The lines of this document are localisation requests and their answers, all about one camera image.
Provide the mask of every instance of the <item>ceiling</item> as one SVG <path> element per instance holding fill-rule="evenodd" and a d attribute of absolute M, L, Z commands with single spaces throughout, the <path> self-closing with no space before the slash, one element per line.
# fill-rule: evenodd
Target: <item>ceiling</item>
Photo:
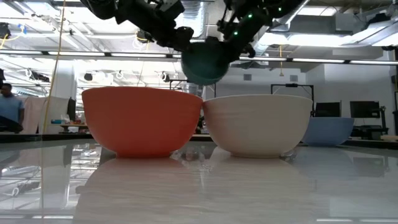
<path fill-rule="evenodd" d="M 340 12 L 368 11 L 381 6 L 388 6 L 390 0 L 311 0 L 299 15 L 332 16 L 336 10 Z M 57 51 L 59 44 L 60 10 L 62 1 L 0 1 L 0 22 L 10 23 L 13 41 L 6 41 L 3 50 L 39 50 Z M 62 32 L 62 51 L 79 52 L 144 52 L 144 53 L 175 53 L 172 49 L 159 47 L 154 43 L 141 44 L 137 41 L 135 33 L 137 27 L 128 21 L 117 25 L 114 19 L 101 20 L 95 17 L 87 8 L 82 7 L 78 1 L 67 0 L 65 8 L 65 22 Z M 206 0 L 200 2 L 203 6 L 204 23 L 203 32 L 196 39 L 203 40 L 207 35 L 222 38 L 215 24 L 221 19 L 224 12 L 223 0 Z M 32 13 L 44 17 L 31 16 Z M 177 19 L 178 26 L 185 25 L 187 21 Z M 269 46 L 264 52 L 273 57 L 303 57 L 303 58 L 341 58 L 349 55 L 351 58 L 375 59 L 382 55 L 379 47 L 363 47 L 358 49 L 340 49 L 339 53 L 331 47 L 306 47 L 282 45 L 281 47 Z M 8 82 L 14 84 L 46 84 L 31 80 L 26 69 L 30 69 L 51 78 L 55 60 L 50 58 L 12 58 L 0 55 L 0 68 L 5 69 Z M 107 60 L 76 60 L 82 68 L 79 73 L 79 85 L 147 85 L 167 88 L 159 75 L 166 72 L 172 78 L 184 79 L 178 61 L 175 62 L 141 62 L 141 61 L 107 61 Z M 270 63 L 268 68 L 279 67 L 280 63 Z M 308 69 L 313 66 L 306 63 L 288 63 L 287 68 Z M 86 72 L 104 72 L 112 76 L 106 81 L 87 82 L 84 80 Z M 26 90 L 29 94 L 43 95 L 48 87 L 24 86 L 19 90 Z"/>

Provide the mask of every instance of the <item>blue shirt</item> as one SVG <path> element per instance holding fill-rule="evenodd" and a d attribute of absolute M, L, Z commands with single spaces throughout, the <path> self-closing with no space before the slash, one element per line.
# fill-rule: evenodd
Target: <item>blue shirt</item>
<path fill-rule="evenodd" d="M 19 110 L 24 109 L 22 100 L 15 96 L 4 97 L 0 95 L 0 116 L 19 122 Z"/>

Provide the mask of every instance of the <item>blue bowl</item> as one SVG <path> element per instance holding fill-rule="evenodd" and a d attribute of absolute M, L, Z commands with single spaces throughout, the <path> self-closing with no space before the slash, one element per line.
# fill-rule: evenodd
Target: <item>blue bowl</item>
<path fill-rule="evenodd" d="M 338 146 L 353 131 L 354 118 L 311 118 L 302 142 L 309 146 Z"/>

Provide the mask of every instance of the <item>wall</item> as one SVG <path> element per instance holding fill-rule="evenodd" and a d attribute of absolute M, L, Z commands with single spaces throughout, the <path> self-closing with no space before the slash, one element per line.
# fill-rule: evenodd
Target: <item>wall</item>
<path fill-rule="evenodd" d="M 387 53 L 379 60 L 389 60 Z M 315 85 L 315 102 L 342 101 L 341 115 L 351 117 L 350 101 L 379 101 L 386 107 L 389 134 L 395 134 L 394 89 L 388 66 L 373 65 L 320 65 L 307 72 L 307 84 Z M 356 125 L 378 124 L 381 119 L 356 119 Z"/>
<path fill-rule="evenodd" d="M 248 94 L 270 94 L 271 84 L 286 84 L 290 82 L 290 75 L 298 75 L 299 84 L 305 84 L 305 73 L 301 73 L 300 69 L 286 68 L 283 69 L 284 76 L 280 76 L 280 69 L 269 71 L 268 69 L 250 69 L 243 70 L 240 68 L 231 68 L 224 78 L 217 83 L 217 97 L 232 95 L 248 95 Z M 251 74 L 252 81 L 244 81 L 243 75 Z M 301 88 L 286 88 L 278 86 L 274 87 L 276 94 L 297 95 L 311 98 L 311 96 Z M 214 92 L 209 87 L 206 88 L 206 99 L 214 98 Z"/>

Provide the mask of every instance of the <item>monitor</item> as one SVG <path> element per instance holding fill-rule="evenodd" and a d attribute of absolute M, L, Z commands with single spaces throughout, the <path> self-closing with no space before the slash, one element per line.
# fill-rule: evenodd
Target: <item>monitor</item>
<path fill-rule="evenodd" d="M 317 103 L 315 107 L 315 117 L 340 117 L 340 102 L 337 103 Z"/>
<path fill-rule="evenodd" d="M 380 118 L 378 101 L 351 101 L 349 105 L 352 118 Z"/>

